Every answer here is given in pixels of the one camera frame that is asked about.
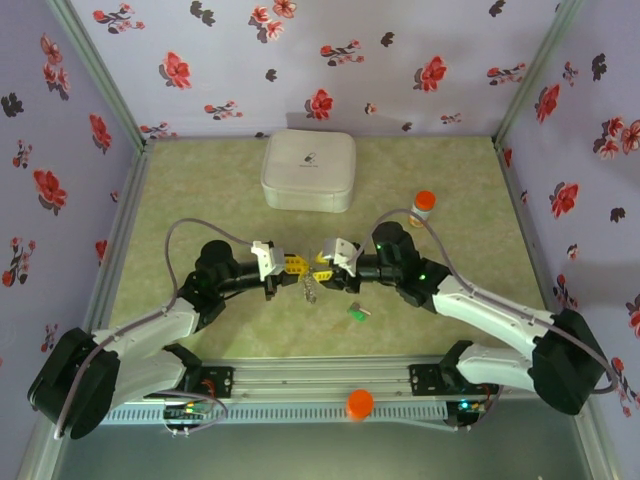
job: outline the orange cap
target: orange cap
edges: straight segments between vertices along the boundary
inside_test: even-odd
[[[420,210],[431,210],[436,204],[436,196],[433,192],[423,190],[422,192],[418,192],[414,203]]]
[[[347,400],[347,415],[351,420],[360,422],[371,415],[373,396],[366,390],[356,390]]]

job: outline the small bottle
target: small bottle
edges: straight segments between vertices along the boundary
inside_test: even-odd
[[[413,206],[411,207],[411,211],[416,213],[422,219],[426,220],[435,205],[436,196],[433,194],[433,192],[423,190],[422,192],[418,192],[418,194],[416,195],[416,198],[413,201]],[[412,227],[424,227],[422,223],[420,223],[412,216],[409,216],[409,224]]]

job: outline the green small object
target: green small object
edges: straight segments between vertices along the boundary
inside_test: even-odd
[[[355,318],[358,322],[364,322],[367,319],[367,315],[365,313],[362,313],[360,310],[354,310],[350,308],[347,311],[349,312],[349,315]]]

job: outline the white case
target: white case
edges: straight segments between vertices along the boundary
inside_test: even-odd
[[[351,205],[355,174],[346,133],[281,130],[269,139],[261,182],[270,207],[338,213]]]

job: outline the robotic arm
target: robotic arm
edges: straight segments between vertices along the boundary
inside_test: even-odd
[[[358,293],[362,282],[393,286],[413,307],[467,322],[512,347],[456,343],[440,365],[452,387],[464,381],[513,386],[537,393],[560,412],[575,415],[581,410],[604,368],[581,348],[532,321],[544,320],[603,355],[579,313],[533,310],[463,280],[472,287],[469,292],[449,268],[421,258],[397,222],[378,225],[373,242],[376,253],[362,254],[354,263],[356,244],[327,240],[317,260],[327,263],[332,273],[319,272],[316,279],[327,288],[349,293]]]
[[[355,261],[357,244],[327,240],[317,261],[330,270],[315,272],[315,279],[349,293],[358,293],[363,282],[392,286],[413,307],[465,321],[511,347],[459,341],[437,365],[437,378],[429,382],[448,394],[469,392],[479,384],[513,386],[536,392],[560,412],[575,415],[581,410],[604,368],[573,343],[532,321],[543,319],[602,355],[580,314],[532,310],[469,284],[446,266],[421,258],[411,236],[396,222],[378,225],[372,237],[376,253],[362,254]],[[65,333],[29,389],[30,403],[54,423],[60,422],[80,366],[111,336],[115,340],[88,363],[70,404],[63,427],[72,439],[91,432],[112,408],[155,392],[207,393],[201,384],[209,382],[216,396],[228,397],[230,380],[209,375],[194,354],[175,342],[212,323],[231,296],[262,288],[270,300],[278,286],[297,283],[309,270],[303,259],[285,255],[270,242],[254,242],[251,252],[256,261],[238,263],[228,243],[209,242],[178,290],[173,308],[163,312],[164,318],[120,336],[126,325],[92,334],[79,328]]]

